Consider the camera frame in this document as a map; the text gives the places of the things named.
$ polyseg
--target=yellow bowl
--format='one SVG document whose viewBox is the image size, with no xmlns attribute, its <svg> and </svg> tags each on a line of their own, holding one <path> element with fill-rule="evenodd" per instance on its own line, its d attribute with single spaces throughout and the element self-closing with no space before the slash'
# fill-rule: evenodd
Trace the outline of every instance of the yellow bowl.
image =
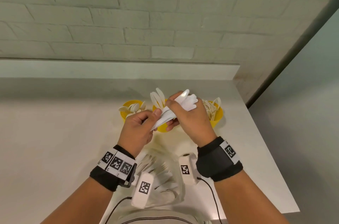
<svg viewBox="0 0 339 224">
<path fill-rule="evenodd" d="M 130 101 L 125 102 L 122 106 L 128 107 L 128 106 L 130 106 L 131 104 L 136 104 L 136 103 L 139 103 L 139 106 L 142 105 L 142 102 L 139 101 L 139 100 L 130 100 Z M 120 112 L 121 118 L 124 120 L 124 123 L 125 123 L 127 114 L 128 114 L 128 113 L 126 113 L 126 112 L 124 112 L 124 111 L 121 111 L 121 112 Z"/>
<path fill-rule="evenodd" d="M 159 131 L 159 132 L 162 132 L 162 133 L 168 132 L 168 131 L 166 130 L 167 127 L 168 127 L 167 124 L 164 123 L 164 124 L 162 124 L 162 125 L 160 125 L 160 126 L 158 127 L 158 131 Z"/>
<path fill-rule="evenodd" d="M 212 128 L 215 127 L 215 125 L 217 125 L 217 123 L 221 120 L 222 116 L 224 115 L 224 112 L 222 110 L 222 108 L 220 107 L 214 117 L 214 121 L 210 121 Z"/>
</svg>

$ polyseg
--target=fingernail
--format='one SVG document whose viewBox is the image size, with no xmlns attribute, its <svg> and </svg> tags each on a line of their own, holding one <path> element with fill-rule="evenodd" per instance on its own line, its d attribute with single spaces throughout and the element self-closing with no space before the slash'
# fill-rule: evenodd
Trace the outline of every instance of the fingernail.
<svg viewBox="0 0 339 224">
<path fill-rule="evenodd" d="M 154 112 L 153 112 L 153 114 L 157 117 L 159 117 L 161 115 L 161 113 L 162 113 L 162 110 L 159 109 L 159 108 L 155 109 Z"/>
</svg>

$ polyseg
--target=white countertop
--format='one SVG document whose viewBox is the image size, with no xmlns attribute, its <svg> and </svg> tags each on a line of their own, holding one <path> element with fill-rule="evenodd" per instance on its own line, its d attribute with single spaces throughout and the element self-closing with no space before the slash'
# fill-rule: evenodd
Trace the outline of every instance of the white countertop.
<svg viewBox="0 0 339 224">
<path fill-rule="evenodd" d="M 0 186 L 6 188 L 0 193 L 1 223 L 42 221 L 116 144 L 123 126 L 118 107 L 139 99 L 150 108 L 149 93 L 156 87 L 167 97 L 186 88 L 204 99 L 220 97 L 224 118 L 216 133 L 234 147 L 245 171 L 282 213 L 299 211 L 232 81 L 0 79 L 0 87 Z M 178 155 L 196 153 L 181 128 L 155 137 Z M 115 203 L 113 196 L 106 214 Z M 218 218 L 201 181 L 186 187 L 184 202 L 172 208 Z M 221 205 L 219 210 L 225 218 Z"/>
</svg>

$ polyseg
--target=black cable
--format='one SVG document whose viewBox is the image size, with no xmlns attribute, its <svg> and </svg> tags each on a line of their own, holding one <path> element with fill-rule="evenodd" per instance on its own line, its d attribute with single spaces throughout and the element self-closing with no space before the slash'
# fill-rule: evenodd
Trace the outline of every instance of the black cable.
<svg viewBox="0 0 339 224">
<path fill-rule="evenodd" d="M 218 209 L 217 200 L 215 200 L 215 196 L 214 196 L 214 193 L 213 193 L 213 190 L 212 190 L 210 184 L 207 183 L 207 181 L 206 181 L 206 180 L 203 180 L 202 178 L 197 177 L 197 179 L 202 180 L 203 182 L 205 182 L 205 183 L 209 186 L 209 188 L 210 188 L 210 190 L 211 190 L 211 192 L 212 192 L 212 196 L 213 196 L 213 199 L 214 199 L 214 202 L 215 202 L 215 206 L 217 207 L 217 212 L 218 212 L 219 221 L 220 221 L 220 223 L 222 224 L 221 219 L 220 219 L 220 214 L 219 214 L 219 209 Z"/>
<path fill-rule="evenodd" d="M 115 208 L 116 208 L 123 200 L 126 200 L 126 199 L 132 199 L 132 197 L 128 196 L 128 197 L 125 197 L 125 198 L 121 199 L 121 200 L 119 201 L 119 203 L 117 203 L 116 206 L 115 206 L 115 207 L 113 208 L 113 210 L 111 211 L 111 213 L 110 213 L 110 215 L 108 216 L 108 218 L 107 218 L 105 224 L 107 224 L 107 222 L 108 222 L 109 218 L 111 217 L 111 215 L 112 215 L 113 211 L 115 210 Z"/>
</svg>

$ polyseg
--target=left hand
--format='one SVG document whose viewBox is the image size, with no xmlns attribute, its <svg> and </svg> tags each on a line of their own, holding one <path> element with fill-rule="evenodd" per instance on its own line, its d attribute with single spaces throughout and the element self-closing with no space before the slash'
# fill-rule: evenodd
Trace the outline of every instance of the left hand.
<svg viewBox="0 0 339 224">
<path fill-rule="evenodd" d="M 151 128 L 160 119 L 161 113 L 161 109 L 157 108 L 154 112 L 145 110 L 128 116 L 121 130 L 118 145 L 137 157 L 144 146 L 152 140 Z"/>
</svg>

